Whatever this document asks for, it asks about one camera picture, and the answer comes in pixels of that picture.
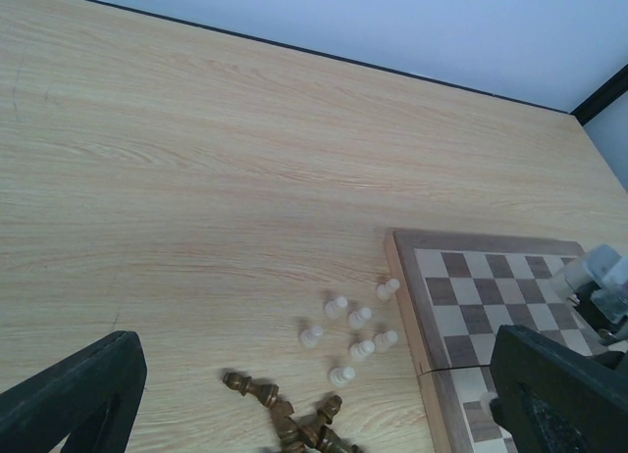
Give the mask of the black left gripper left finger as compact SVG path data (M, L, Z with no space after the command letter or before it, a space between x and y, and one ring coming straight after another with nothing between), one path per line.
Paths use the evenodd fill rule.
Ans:
M138 334L114 331L1 393L1 450L124 452L145 382Z

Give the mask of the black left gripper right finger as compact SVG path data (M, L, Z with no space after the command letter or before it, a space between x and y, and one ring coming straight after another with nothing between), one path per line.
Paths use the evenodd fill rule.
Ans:
M625 452L627 354L581 355L523 326L497 332L490 414L519 452Z

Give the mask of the white chess piece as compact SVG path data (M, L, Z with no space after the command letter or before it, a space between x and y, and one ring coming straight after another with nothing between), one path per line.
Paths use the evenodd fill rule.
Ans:
M400 288L400 282L396 278L390 278L380 283L376 288L376 295L381 301L389 301Z

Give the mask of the wooden chessboard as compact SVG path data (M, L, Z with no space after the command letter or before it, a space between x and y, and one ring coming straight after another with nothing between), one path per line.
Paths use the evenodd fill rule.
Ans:
M550 286L586 254L571 241L396 229L386 240L435 449L519 452L493 420L490 363L502 326L527 327L584 356L627 354L627 325L595 331Z

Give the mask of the black enclosure frame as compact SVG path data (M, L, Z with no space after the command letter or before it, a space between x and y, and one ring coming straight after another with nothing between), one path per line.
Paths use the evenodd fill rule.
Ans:
M581 126L586 125L628 90L628 65L625 65L587 99L578 105L571 115Z

